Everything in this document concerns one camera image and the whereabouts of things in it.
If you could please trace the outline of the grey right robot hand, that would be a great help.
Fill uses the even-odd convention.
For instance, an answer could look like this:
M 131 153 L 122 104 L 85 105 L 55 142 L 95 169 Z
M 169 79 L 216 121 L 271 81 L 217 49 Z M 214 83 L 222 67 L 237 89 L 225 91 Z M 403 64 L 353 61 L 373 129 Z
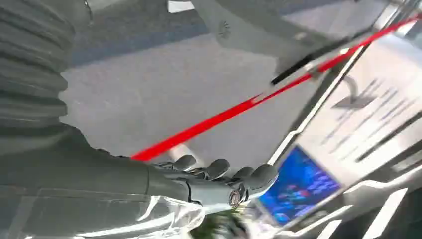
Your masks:
M 277 179 L 262 165 L 218 181 L 115 157 L 68 125 L 0 129 L 3 239 L 163 239 L 198 227 L 207 214 L 261 196 Z

